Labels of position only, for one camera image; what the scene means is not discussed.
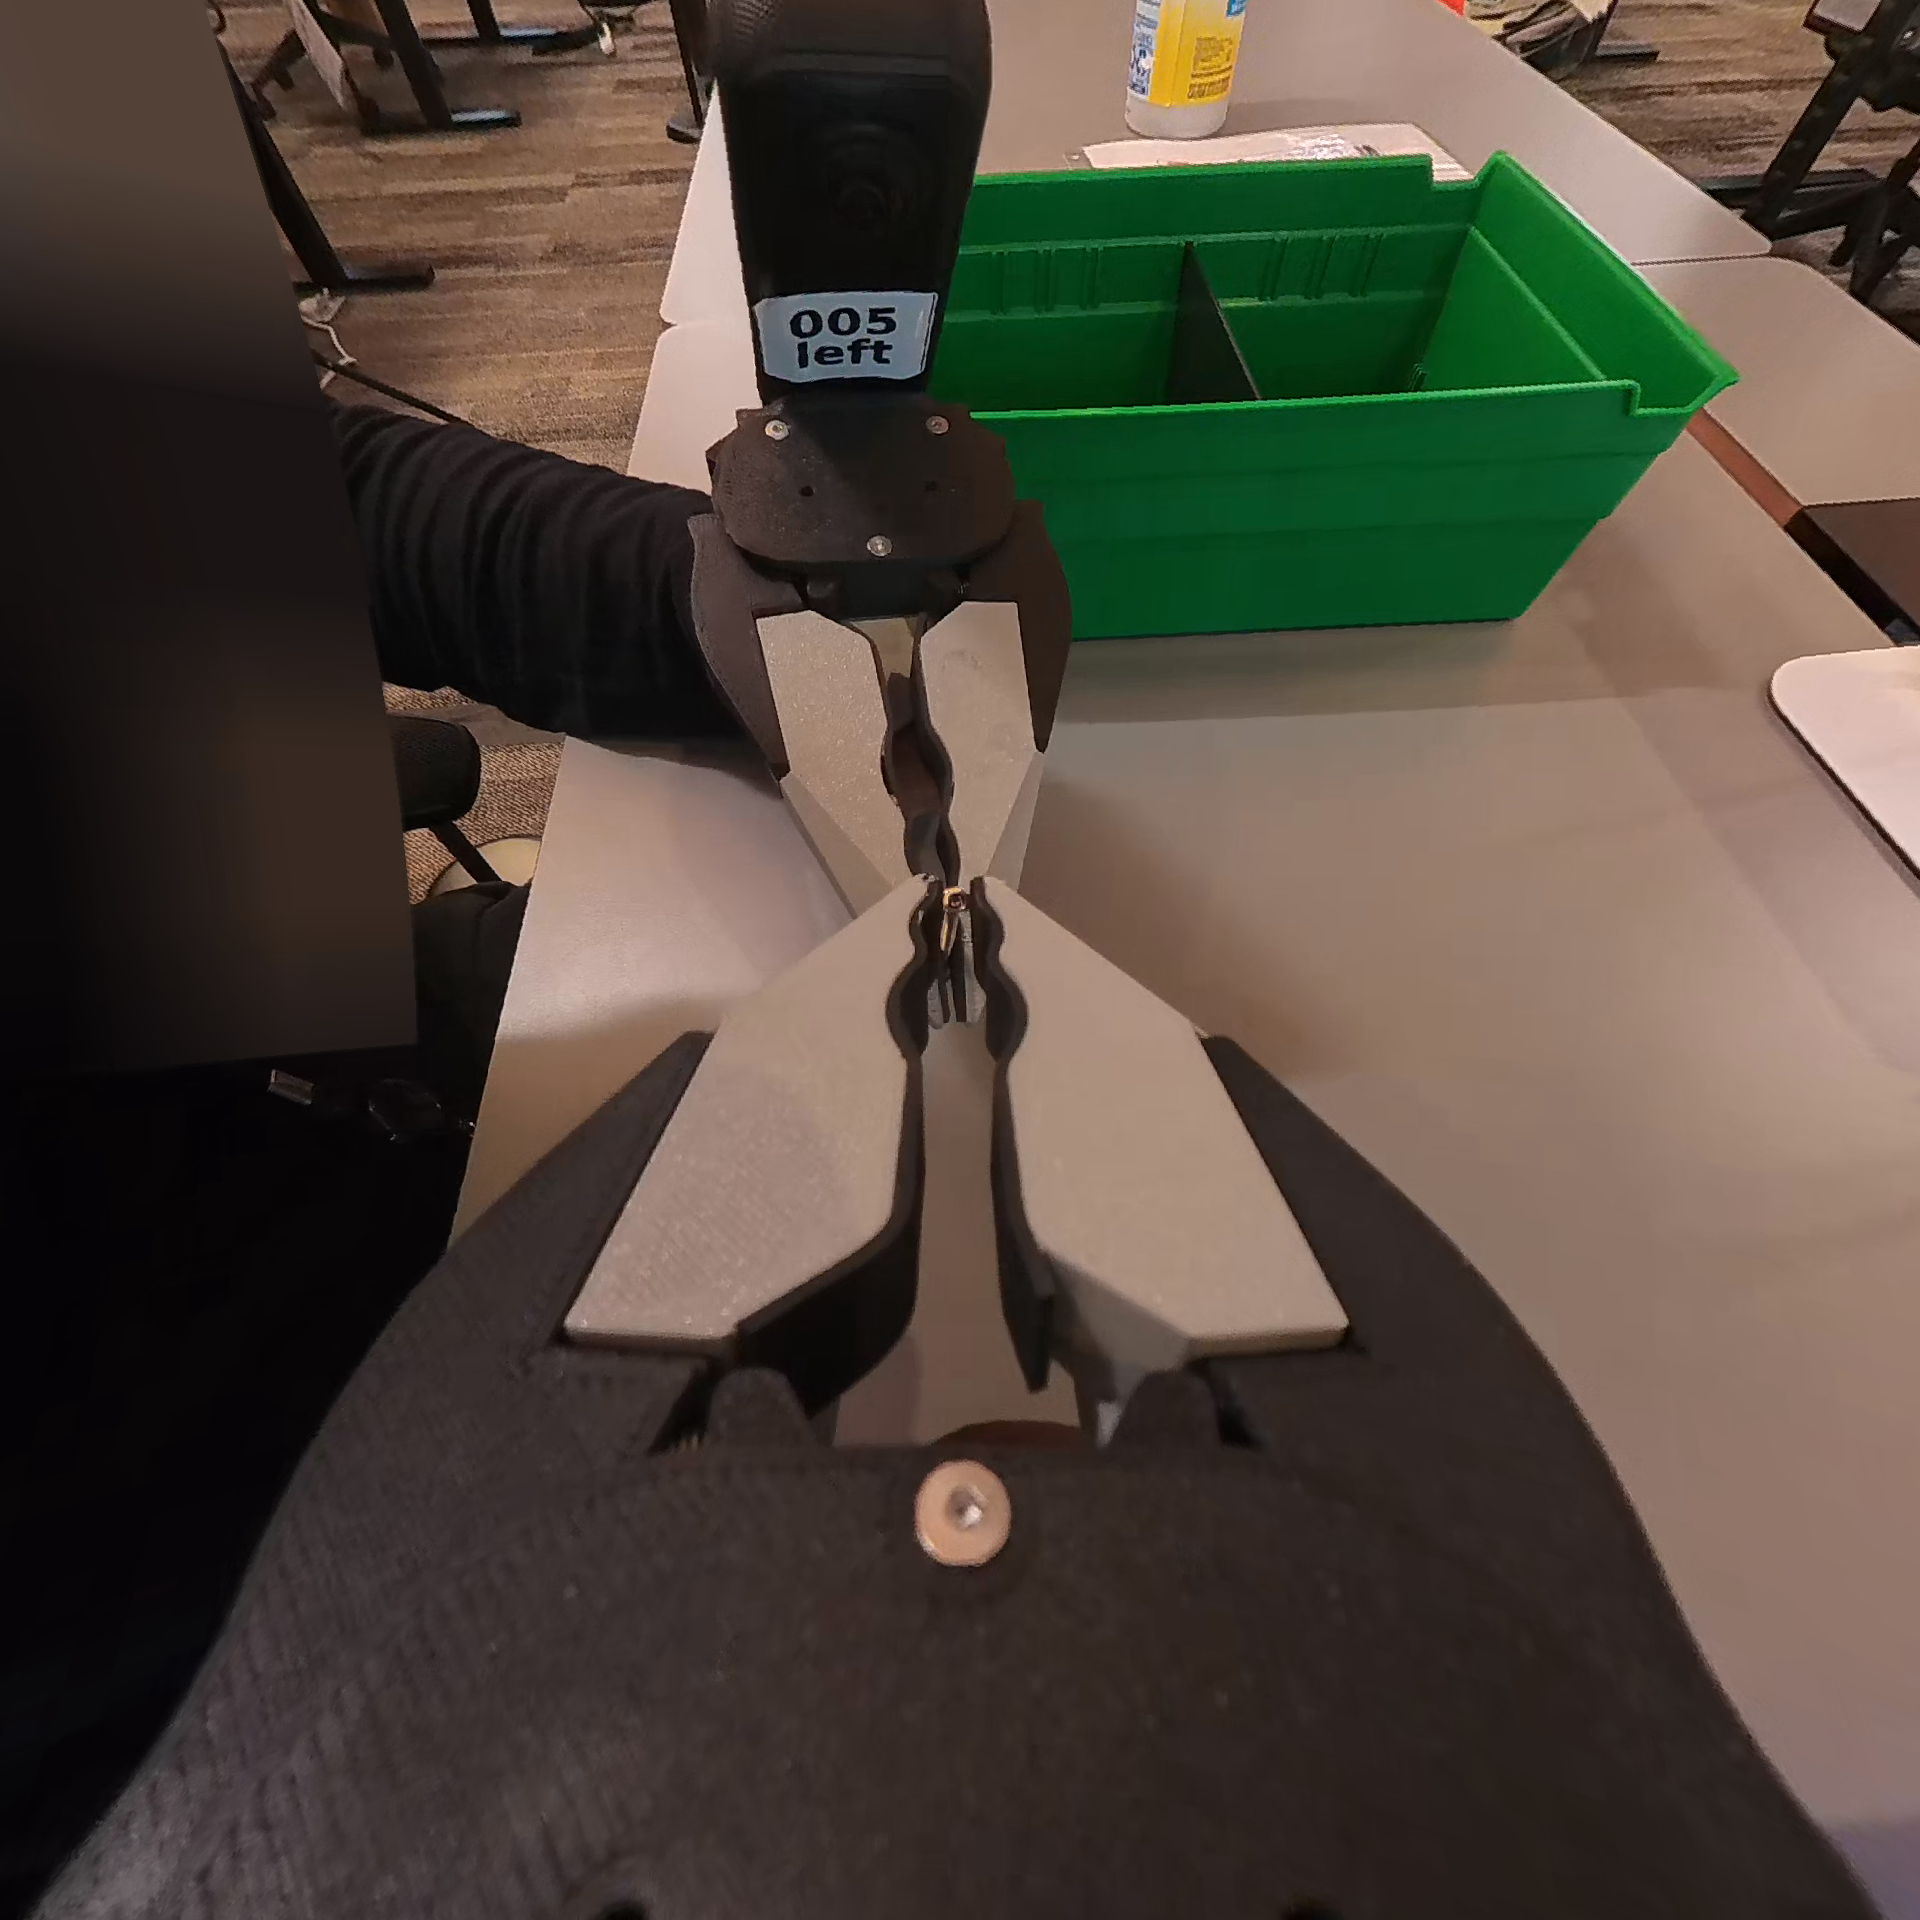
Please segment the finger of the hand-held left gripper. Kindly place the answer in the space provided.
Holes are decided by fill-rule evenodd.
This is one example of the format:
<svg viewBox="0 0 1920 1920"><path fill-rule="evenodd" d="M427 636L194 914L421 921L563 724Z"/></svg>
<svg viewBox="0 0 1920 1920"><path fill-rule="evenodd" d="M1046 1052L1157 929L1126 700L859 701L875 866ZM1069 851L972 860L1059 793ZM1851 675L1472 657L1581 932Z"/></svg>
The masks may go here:
<svg viewBox="0 0 1920 1920"><path fill-rule="evenodd" d="M1012 603L962 603L920 641L920 695L941 780L953 881L1019 884L1042 750Z"/></svg>
<svg viewBox="0 0 1920 1920"><path fill-rule="evenodd" d="M757 618L787 812L852 918L917 878L889 786L893 726L870 637L821 612Z"/></svg>

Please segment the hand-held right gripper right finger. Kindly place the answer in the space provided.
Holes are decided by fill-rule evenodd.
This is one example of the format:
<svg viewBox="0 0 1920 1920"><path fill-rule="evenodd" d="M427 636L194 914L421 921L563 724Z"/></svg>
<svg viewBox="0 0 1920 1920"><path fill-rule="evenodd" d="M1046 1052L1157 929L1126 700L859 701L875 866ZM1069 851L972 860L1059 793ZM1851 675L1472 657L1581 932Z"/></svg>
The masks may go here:
<svg viewBox="0 0 1920 1920"><path fill-rule="evenodd" d="M972 893L1000 1311L1025 1385L1093 1404L1352 1318L1209 1038L1005 881Z"/></svg>

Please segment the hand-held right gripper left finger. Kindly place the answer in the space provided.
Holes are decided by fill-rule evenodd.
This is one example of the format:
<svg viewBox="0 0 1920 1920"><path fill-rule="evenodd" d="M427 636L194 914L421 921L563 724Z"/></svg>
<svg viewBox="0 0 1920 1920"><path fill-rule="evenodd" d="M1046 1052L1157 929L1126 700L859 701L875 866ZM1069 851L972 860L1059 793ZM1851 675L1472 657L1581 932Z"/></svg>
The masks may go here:
<svg viewBox="0 0 1920 1920"><path fill-rule="evenodd" d="M898 884L726 1010L568 1310L570 1342L837 1404L920 1297L937 884Z"/></svg>

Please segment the green plastic bin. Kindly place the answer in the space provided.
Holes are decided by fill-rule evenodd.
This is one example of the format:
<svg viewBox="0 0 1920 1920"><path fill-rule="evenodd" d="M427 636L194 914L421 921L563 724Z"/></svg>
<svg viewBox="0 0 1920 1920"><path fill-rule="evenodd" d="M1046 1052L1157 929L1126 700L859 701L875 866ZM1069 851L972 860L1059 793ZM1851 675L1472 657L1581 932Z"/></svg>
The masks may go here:
<svg viewBox="0 0 1920 1920"><path fill-rule="evenodd" d="M1186 242L1260 403L1164 403ZM979 177L931 374L1078 641L1520 618L1734 383L1505 153Z"/></svg>

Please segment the person's left forearm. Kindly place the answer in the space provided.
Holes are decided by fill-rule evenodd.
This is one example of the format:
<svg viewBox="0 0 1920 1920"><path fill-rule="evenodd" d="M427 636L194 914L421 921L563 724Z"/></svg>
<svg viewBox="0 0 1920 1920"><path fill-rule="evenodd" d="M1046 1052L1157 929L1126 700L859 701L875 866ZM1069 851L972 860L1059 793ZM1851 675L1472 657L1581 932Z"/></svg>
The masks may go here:
<svg viewBox="0 0 1920 1920"><path fill-rule="evenodd" d="M334 399L380 677L517 724L740 739L691 619L708 493Z"/></svg>

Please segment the black bin divider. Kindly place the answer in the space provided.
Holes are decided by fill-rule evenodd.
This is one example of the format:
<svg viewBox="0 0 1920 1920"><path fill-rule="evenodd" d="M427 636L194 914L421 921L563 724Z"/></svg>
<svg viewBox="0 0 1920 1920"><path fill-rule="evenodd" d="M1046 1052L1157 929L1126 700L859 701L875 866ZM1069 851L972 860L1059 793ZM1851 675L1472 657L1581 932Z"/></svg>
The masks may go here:
<svg viewBox="0 0 1920 1920"><path fill-rule="evenodd" d="M1169 335L1164 403L1198 407L1260 403L1260 397L1258 379L1208 267L1196 245L1186 242Z"/></svg>

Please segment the black office chair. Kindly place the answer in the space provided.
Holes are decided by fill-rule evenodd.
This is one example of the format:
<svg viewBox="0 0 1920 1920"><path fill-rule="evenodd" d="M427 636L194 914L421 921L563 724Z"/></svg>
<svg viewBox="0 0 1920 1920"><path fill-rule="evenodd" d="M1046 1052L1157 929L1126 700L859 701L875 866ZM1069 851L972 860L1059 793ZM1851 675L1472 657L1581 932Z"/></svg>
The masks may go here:
<svg viewBox="0 0 1920 1920"><path fill-rule="evenodd" d="M388 726L412 901L530 884L560 750L485 747L467 724L424 713L393 713Z"/></svg>

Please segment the yellow label wipes bottle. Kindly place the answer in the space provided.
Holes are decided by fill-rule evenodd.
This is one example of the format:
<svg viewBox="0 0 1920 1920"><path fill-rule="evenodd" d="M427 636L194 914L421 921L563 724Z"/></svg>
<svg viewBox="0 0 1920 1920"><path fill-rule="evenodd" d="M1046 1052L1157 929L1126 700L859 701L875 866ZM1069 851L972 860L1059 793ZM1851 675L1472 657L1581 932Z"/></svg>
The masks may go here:
<svg viewBox="0 0 1920 1920"><path fill-rule="evenodd" d="M1123 119L1139 137L1224 131L1249 2L1133 5Z"/></svg>

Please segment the white paper packet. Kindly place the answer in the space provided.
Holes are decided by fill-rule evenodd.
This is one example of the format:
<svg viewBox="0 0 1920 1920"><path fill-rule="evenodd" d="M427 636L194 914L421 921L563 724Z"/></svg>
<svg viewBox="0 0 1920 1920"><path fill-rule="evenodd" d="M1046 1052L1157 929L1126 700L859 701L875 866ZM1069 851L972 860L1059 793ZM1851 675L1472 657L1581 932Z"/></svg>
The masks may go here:
<svg viewBox="0 0 1920 1920"><path fill-rule="evenodd" d="M1413 123L1342 123L1272 129L1244 134L1124 137L1069 155L1096 171L1139 171L1177 164L1425 161L1437 183L1465 183L1472 169Z"/></svg>

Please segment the white document stand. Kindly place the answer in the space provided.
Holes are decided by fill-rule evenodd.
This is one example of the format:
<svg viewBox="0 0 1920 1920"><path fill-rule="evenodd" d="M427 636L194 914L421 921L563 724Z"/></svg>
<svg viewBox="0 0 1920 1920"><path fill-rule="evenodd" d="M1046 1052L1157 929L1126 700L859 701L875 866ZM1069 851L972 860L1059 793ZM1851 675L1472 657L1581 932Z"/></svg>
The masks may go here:
<svg viewBox="0 0 1920 1920"><path fill-rule="evenodd" d="M1877 835L1917 871L1917 646L1784 663L1773 710Z"/></svg>

